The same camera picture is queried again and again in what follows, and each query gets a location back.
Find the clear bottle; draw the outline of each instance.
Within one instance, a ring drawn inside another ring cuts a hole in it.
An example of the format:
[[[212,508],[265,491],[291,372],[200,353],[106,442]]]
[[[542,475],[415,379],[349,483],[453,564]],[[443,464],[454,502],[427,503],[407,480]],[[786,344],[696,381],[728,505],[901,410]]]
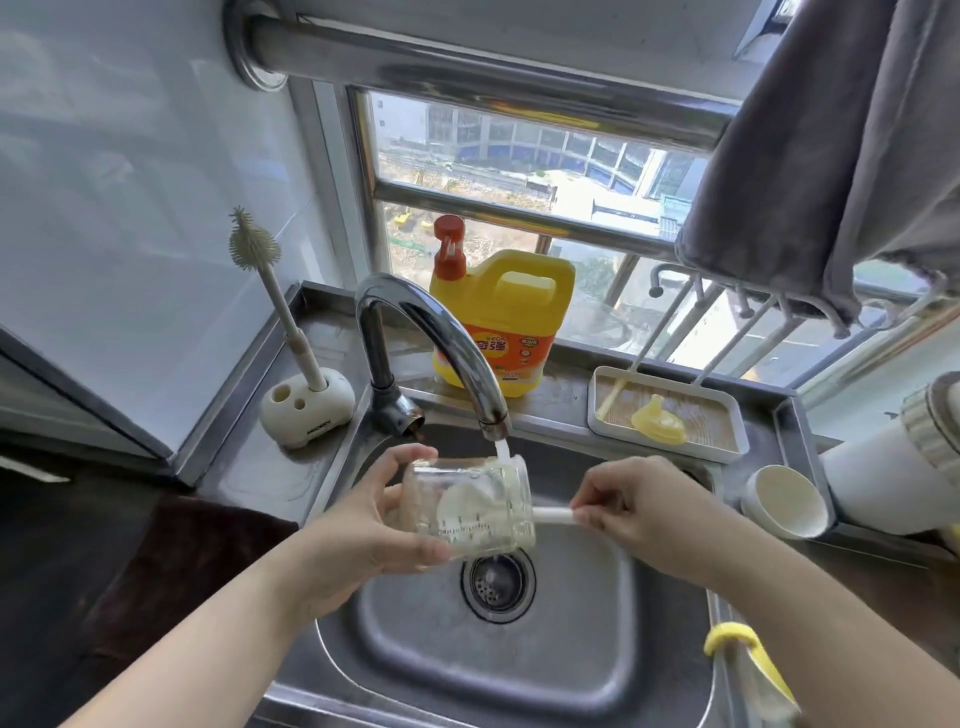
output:
[[[417,460],[407,466],[399,524],[436,536],[458,557],[489,556],[536,542],[523,458]]]

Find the towel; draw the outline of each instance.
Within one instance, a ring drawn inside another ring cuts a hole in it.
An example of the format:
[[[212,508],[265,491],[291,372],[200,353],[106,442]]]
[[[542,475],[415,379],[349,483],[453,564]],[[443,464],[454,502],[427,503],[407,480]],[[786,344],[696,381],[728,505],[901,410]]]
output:
[[[805,0],[710,160],[677,257],[847,324],[868,258],[941,271],[960,293],[958,118],[960,3]]]
[[[296,523],[246,508],[165,497],[133,558],[90,611],[88,653],[119,673],[296,531]]]

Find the person's right arm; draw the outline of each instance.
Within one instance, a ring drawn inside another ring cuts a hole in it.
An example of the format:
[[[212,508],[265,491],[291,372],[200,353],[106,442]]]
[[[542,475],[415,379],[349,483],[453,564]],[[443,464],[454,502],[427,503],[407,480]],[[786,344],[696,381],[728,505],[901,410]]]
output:
[[[952,673],[669,461],[634,457],[591,468],[570,506],[636,558],[727,599],[812,725],[960,724]]]

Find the sink basin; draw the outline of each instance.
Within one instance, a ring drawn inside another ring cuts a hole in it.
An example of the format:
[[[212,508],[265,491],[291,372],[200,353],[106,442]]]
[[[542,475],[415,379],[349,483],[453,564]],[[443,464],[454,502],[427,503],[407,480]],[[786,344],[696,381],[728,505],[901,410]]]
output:
[[[421,432],[444,457],[493,455],[476,429]],[[399,442],[376,444],[351,478]],[[538,505],[566,504],[606,459],[542,438],[510,446]],[[375,578],[319,622],[319,635],[351,682],[425,715],[497,728],[692,727],[711,697],[709,626],[703,590],[598,534],[542,525],[528,552]]]

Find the brush bristle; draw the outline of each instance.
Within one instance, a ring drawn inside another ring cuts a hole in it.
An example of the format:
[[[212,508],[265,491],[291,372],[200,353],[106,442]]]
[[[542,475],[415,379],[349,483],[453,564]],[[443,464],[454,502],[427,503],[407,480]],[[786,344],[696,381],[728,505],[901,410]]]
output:
[[[230,257],[245,271],[269,268],[280,260],[280,246],[274,237],[258,226],[242,207],[235,207],[233,232],[230,233]]]

